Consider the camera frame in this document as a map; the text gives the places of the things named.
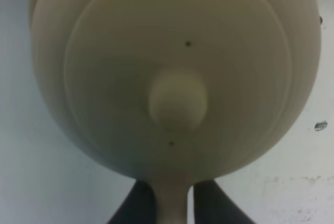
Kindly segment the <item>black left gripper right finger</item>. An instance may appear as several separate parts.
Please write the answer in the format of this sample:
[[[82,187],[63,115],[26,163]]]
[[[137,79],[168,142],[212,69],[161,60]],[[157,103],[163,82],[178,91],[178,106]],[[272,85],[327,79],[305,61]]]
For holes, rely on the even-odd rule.
[[[200,224],[254,224],[215,180],[194,185],[194,217]]]

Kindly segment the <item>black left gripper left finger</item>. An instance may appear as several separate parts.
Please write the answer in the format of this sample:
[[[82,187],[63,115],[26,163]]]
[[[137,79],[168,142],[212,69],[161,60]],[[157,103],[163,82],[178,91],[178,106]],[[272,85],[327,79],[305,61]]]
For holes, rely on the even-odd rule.
[[[150,185],[136,181],[130,193],[107,224],[156,224],[157,205]]]

